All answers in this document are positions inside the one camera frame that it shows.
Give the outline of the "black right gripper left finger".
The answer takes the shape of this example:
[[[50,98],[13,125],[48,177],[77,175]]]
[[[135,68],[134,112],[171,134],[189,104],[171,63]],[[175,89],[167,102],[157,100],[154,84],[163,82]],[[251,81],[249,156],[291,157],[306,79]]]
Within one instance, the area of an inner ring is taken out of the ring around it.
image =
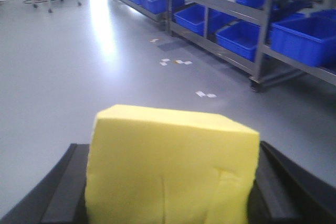
[[[88,144],[71,144],[51,171],[2,217],[1,223],[88,223],[88,153]]]

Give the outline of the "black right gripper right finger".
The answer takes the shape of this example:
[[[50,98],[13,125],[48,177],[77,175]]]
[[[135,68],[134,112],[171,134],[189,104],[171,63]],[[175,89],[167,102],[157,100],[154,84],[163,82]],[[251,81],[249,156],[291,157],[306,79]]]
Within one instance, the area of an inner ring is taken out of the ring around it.
[[[262,141],[248,223],[335,223],[335,187]]]

